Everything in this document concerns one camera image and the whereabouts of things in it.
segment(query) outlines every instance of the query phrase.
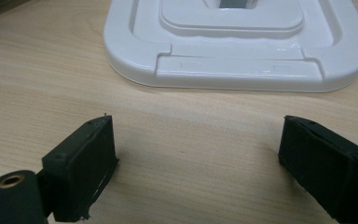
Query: metal ring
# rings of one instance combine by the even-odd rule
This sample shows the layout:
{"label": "metal ring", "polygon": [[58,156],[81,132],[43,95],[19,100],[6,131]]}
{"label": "metal ring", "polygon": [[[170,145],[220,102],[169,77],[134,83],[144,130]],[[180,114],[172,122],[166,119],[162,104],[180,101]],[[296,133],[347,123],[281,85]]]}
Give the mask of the metal ring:
{"label": "metal ring", "polygon": [[25,179],[24,175],[11,175],[1,180],[0,189],[10,189],[19,185]]}

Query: table surface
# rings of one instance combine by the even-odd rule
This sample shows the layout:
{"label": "table surface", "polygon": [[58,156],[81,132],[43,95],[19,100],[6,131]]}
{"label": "table surface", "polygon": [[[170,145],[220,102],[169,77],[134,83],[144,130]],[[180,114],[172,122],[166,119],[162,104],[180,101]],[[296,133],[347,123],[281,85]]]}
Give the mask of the table surface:
{"label": "table surface", "polygon": [[38,172],[107,113],[120,163],[85,223],[336,223],[277,153],[285,115],[358,145],[358,79],[328,93],[142,86],[105,58],[109,5],[33,0],[0,15],[0,175]]}

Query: wooden table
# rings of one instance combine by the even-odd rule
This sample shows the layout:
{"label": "wooden table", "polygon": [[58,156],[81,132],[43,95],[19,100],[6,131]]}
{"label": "wooden table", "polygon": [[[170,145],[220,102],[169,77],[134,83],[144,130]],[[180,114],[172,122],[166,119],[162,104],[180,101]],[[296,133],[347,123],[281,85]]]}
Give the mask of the wooden table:
{"label": "wooden table", "polygon": [[38,172],[107,113],[120,164],[85,223],[336,223],[277,152],[285,115],[358,144],[358,79],[328,93],[138,85],[105,59],[109,4],[33,0],[0,16],[0,175]]}

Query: wood grain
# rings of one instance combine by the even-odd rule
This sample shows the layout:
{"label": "wood grain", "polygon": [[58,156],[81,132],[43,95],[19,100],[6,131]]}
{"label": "wood grain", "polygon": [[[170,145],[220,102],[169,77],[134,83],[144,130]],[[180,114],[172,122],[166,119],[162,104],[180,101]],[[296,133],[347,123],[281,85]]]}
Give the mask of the wood grain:
{"label": "wood grain", "polygon": [[105,59],[109,4],[33,0],[0,16],[0,175],[39,171],[107,113],[120,164],[85,223],[336,223],[277,152],[287,114],[358,144],[358,79],[322,94],[138,85]]}

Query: white plastic base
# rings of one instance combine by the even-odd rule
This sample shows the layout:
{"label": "white plastic base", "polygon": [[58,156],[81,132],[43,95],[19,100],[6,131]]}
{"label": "white plastic base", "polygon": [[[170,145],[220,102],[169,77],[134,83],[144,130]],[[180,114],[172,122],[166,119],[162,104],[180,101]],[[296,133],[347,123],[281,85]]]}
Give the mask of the white plastic base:
{"label": "white plastic base", "polygon": [[111,65],[156,87],[333,91],[358,73],[351,0],[112,0],[104,27]]}

